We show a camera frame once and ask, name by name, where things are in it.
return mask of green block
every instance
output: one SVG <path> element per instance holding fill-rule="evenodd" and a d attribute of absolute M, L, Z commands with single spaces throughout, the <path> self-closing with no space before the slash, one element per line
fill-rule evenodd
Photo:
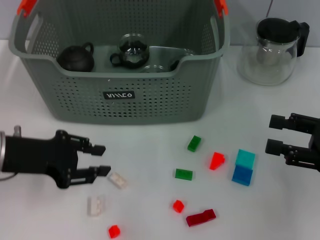
<path fill-rule="evenodd" d="M 188 145 L 188 150 L 191 152 L 195 152 L 197 150 L 197 147 L 199 146 L 201 142 L 201 138 L 198 136 L 193 136 L 191 142 Z"/>
<path fill-rule="evenodd" d="M 255 157 L 256 155 L 254 153 L 239 149 L 238 156 L 236 157 L 235 165 L 239 165 L 244 168 L 253 170 Z"/>
<path fill-rule="evenodd" d="M 175 178 L 176 179 L 183 179 L 183 180 L 192 180 L 193 172 L 189 170 L 183 170 L 183 169 L 176 169 L 175 170 Z"/>

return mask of pot handle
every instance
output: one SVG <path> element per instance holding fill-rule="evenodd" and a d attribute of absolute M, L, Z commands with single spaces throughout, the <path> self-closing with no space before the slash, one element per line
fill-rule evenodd
<path fill-rule="evenodd" d="M 310 26 L 306 22 L 300 23 L 300 38 L 297 43 L 297 57 L 301 57 L 305 52 L 309 32 Z"/>
<path fill-rule="evenodd" d="M 119 62 L 113 62 L 113 59 L 117 57 L 119 59 Z M 120 67 L 122 66 L 121 60 L 120 60 L 120 55 L 118 53 L 114 53 L 110 56 L 110 62 L 114 67 Z"/>
<path fill-rule="evenodd" d="M 93 55 L 94 54 L 94 45 L 91 42 L 86 42 L 85 44 L 82 45 L 82 47 L 85 49 L 87 47 L 90 47 L 90 54 Z"/>

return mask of dark red block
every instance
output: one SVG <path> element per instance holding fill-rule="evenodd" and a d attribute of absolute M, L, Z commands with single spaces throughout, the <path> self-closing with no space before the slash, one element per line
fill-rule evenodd
<path fill-rule="evenodd" d="M 205 210 L 203 213 L 199 213 L 196 215 L 191 215 L 186 217 L 186 222 L 189 227 L 206 223 L 210 220 L 216 218 L 215 212 L 213 209 Z"/>

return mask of black lid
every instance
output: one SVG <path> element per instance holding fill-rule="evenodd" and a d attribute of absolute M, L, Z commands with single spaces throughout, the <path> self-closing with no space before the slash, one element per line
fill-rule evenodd
<path fill-rule="evenodd" d="M 266 18 L 257 27 L 259 37 L 274 43 L 288 44 L 300 36 L 300 24 L 297 21 L 286 21 L 281 18 Z"/>
<path fill-rule="evenodd" d="M 123 53 L 128 53 L 128 54 L 132 54 L 132 55 L 139 55 L 139 54 L 143 53 L 144 51 L 146 51 L 148 46 L 139 40 L 136 40 L 136 41 L 129 41 L 128 40 L 123 45 L 121 45 L 119 48 L 120 48 L 120 51 Z"/>

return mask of basket handle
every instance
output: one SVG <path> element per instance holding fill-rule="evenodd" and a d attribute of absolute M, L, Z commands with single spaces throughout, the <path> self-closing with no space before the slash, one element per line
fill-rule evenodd
<path fill-rule="evenodd" d="M 26 15 L 26 11 L 22 8 L 19 11 L 19 15 L 16 15 L 11 29 L 11 35 L 9 39 L 9 48 L 10 50 L 20 56 L 19 53 L 27 53 L 26 50 L 26 40 L 28 37 L 29 30 L 31 28 L 32 23 L 34 22 L 36 16 L 38 16 L 38 23 L 35 26 L 35 29 L 32 33 L 29 46 L 33 46 L 33 42 L 35 41 L 36 35 L 40 30 L 40 27 L 43 23 L 43 17 L 39 11 L 36 11 L 35 8 Z"/>
<path fill-rule="evenodd" d="M 224 28 L 224 39 L 222 46 L 219 38 L 219 28 L 217 21 L 221 21 L 221 19 L 216 19 L 214 16 L 211 17 L 211 27 L 213 31 L 213 37 L 215 42 L 215 49 L 217 50 L 215 53 L 212 53 L 211 55 L 215 55 L 216 57 L 221 57 L 228 47 L 230 46 L 230 22 L 229 22 L 229 16 L 223 14 L 223 28 Z"/>
<path fill-rule="evenodd" d="M 223 17 L 222 10 L 224 11 L 224 14 L 226 16 L 229 14 L 226 0 L 214 0 L 214 3 L 215 3 L 215 6 L 216 6 L 216 9 L 218 11 L 219 18 Z"/>
<path fill-rule="evenodd" d="M 23 9 L 24 10 L 23 16 L 26 18 L 31 13 L 36 3 L 37 3 L 37 0 L 22 0 L 22 2 L 20 3 L 16 11 L 16 14 L 19 15 L 21 10 Z"/>

